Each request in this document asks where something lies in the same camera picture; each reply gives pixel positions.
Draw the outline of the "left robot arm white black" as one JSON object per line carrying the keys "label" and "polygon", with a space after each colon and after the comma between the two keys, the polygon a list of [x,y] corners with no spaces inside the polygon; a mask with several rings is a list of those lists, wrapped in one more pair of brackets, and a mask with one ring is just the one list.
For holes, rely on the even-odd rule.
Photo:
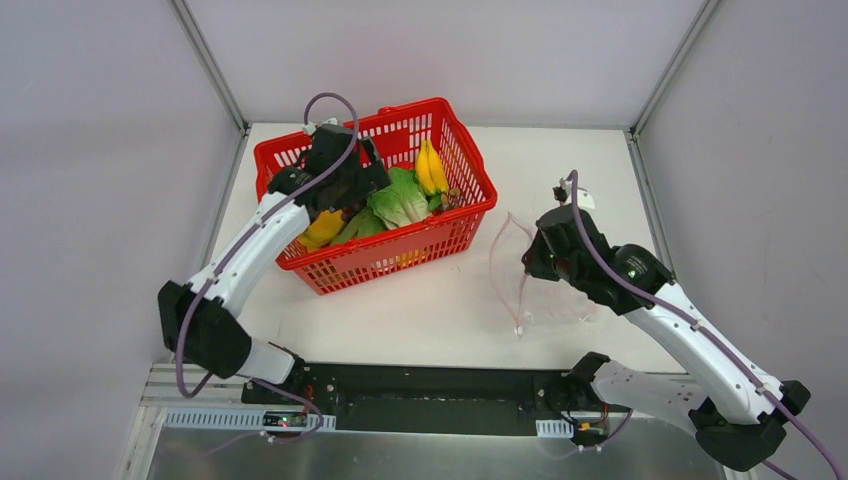
{"label": "left robot arm white black", "polygon": [[274,174],[257,210],[226,249],[186,283],[166,282],[157,301],[163,341],[177,357],[222,379],[266,381],[281,404],[297,402],[305,378],[294,354],[248,334],[238,317],[265,271],[319,214],[364,204],[390,177],[374,141],[322,123],[306,129],[310,145]]}

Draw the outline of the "green leafy vegetable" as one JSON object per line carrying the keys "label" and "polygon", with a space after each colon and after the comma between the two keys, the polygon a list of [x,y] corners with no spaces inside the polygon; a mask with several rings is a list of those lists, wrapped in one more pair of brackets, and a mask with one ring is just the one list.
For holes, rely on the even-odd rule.
{"label": "green leafy vegetable", "polygon": [[368,238],[386,231],[383,221],[370,207],[360,210],[342,231],[330,242],[332,246],[345,244],[351,240]]}

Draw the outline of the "red plastic shopping basket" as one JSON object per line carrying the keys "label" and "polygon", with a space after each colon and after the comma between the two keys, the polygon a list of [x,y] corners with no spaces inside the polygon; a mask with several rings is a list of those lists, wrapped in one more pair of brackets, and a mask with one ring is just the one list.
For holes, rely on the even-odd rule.
{"label": "red plastic shopping basket", "polygon": [[466,250],[497,192],[441,97],[361,119],[349,159],[300,200],[309,220],[277,258],[327,294]]}

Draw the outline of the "yellow starfruit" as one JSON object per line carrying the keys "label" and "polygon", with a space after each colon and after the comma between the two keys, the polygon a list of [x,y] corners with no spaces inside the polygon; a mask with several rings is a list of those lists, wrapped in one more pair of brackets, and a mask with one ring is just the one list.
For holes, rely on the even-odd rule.
{"label": "yellow starfruit", "polygon": [[329,210],[321,212],[318,217],[297,237],[300,245],[308,252],[323,248],[331,243],[345,227],[344,212]]}

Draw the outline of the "green lettuce head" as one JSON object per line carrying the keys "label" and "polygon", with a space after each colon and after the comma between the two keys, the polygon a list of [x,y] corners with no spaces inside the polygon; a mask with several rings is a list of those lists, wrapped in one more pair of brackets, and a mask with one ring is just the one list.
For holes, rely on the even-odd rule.
{"label": "green lettuce head", "polygon": [[415,173],[398,167],[390,168],[388,173],[391,185],[371,194],[367,205],[390,230],[426,220],[430,216],[429,203]]}

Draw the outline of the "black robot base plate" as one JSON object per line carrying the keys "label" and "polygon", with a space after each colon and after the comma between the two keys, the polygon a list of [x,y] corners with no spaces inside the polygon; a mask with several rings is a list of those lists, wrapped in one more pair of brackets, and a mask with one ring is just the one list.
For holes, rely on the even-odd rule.
{"label": "black robot base plate", "polygon": [[539,421],[606,413],[560,370],[442,368],[340,363],[299,366],[276,392],[251,384],[248,405],[311,401],[343,431],[531,436]]}

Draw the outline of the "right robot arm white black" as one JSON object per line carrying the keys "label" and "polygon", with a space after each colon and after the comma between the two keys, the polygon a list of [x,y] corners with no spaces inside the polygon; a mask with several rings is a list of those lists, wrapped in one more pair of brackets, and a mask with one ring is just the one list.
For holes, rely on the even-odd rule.
{"label": "right robot arm white black", "polygon": [[790,415],[809,401],[799,381],[782,382],[714,331],[671,272],[648,249],[610,245],[591,215],[568,204],[546,212],[522,263],[529,276],[565,281],[653,338],[692,377],[678,384],[630,369],[597,352],[571,369],[569,400],[644,412],[693,436],[735,471],[765,463],[786,437]]}

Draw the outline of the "clear zip top bag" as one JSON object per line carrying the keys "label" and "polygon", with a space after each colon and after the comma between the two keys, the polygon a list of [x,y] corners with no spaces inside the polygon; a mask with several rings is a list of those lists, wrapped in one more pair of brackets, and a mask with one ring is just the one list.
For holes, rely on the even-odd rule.
{"label": "clear zip top bag", "polygon": [[533,227],[509,212],[489,249],[489,282],[514,334],[525,338],[599,322],[599,309],[585,294],[563,281],[540,280],[524,272],[521,256],[534,234]]}

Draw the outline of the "small brown grape bunch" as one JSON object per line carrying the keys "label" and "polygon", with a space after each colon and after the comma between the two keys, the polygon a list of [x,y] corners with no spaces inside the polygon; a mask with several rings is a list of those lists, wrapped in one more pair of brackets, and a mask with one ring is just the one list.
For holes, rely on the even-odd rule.
{"label": "small brown grape bunch", "polygon": [[461,190],[452,188],[445,193],[441,193],[436,200],[438,201],[437,209],[439,211],[449,211],[457,208],[461,200]]}

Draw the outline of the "yellow banana bunch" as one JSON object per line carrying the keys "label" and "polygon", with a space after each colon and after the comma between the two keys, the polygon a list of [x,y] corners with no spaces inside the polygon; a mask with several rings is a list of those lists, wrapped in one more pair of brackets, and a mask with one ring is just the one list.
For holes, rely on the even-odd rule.
{"label": "yellow banana bunch", "polygon": [[448,192],[449,184],[441,157],[429,139],[422,141],[415,161],[415,174],[427,196]]}

